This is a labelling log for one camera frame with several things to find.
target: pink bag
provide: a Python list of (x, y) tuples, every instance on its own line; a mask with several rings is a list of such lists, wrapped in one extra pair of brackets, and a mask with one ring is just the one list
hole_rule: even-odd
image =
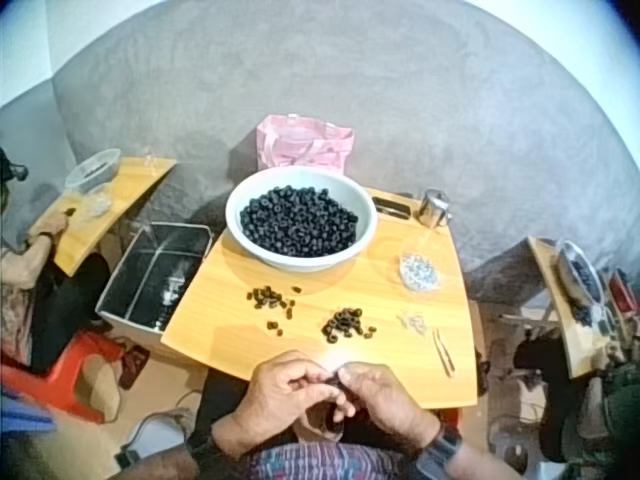
[(354, 140), (351, 128), (297, 115), (269, 115), (256, 132), (258, 169), (303, 165), (344, 173)]

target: plastic container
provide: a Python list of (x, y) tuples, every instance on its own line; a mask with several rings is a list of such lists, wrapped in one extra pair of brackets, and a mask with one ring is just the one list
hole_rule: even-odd
[(119, 148), (109, 148), (88, 158), (67, 176), (65, 189), (84, 195), (99, 185), (108, 183), (118, 173), (122, 151)]
[(144, 226), (111, 275), (96, 313), (113, 325), (114, 335), (155, 353), (170, 352), (160, 337), (212, 242), (205, 225)]
[[(355, 243), (332, 255), (301, 258), (270, 252), (249, 240), (240, 225), (242, 209), (249, 204), (251, 199), (267, 193), (274, 187), (287, 185), (291, 185), (293, 188), (328, 189), (331, 198), (358, 215)], [(291, 272), (315, 272), (355, 257), (369, 244), (378, 225), (378, 212), (371, 196), (364, 188), (347, 177), (312, 167), (269, 168), (246, 178), (231, 192), (231, 196), (227, 200), (225, 217), (231, 235), (242, 247), (263, 262), (280, 270)]]

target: wristwatch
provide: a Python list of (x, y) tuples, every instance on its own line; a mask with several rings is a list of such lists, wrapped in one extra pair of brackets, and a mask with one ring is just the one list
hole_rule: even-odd
[(220, 447), (211, 436), (211, 430), (195, 430), (185, 442), (187, 451), (198, 465), (200, 475), (204, 472), (207, 479), (242, 478), (240, 465)]
[(462, 437), (458, 430), (444, 423), (436, 437), (427, 445), (416, 460), (415, 466), (422, 478), (448, 478), (445, 466), (458, 453)]

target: white bowl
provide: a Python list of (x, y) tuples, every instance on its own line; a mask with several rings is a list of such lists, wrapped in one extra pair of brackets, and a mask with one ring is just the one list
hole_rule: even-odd
[[(324, 257), (300, 258), (280, 255), (259, 247), (242, 232), (240, 212), (253, 198), (275, 187), (326, 188), (329, 196), (358, 216), (356, 241), (341, 252)], [(378, 213), (367, 191), (353, 180), (311, 167), (278, 167), (262, 170), (238, 185), (227, 201), (225, 211), (227, 227), (233, 238), (253, 255), (281, 270), (315, 272), (333, 267), (360, 253), (371, 241), (378, 225)]]

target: man's left hand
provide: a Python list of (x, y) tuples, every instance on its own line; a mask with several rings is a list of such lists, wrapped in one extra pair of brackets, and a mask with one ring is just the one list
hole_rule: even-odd
[(353, 416), (355, 407), (344, 392), (324, 383), (332, 376), (296, 351), (258, 365), (236, 411), (213, 425), (216, 443), (228, 454), (239, 457), (286, 430), (308, 408), (320, 402), (335, 403), (344, 416)]

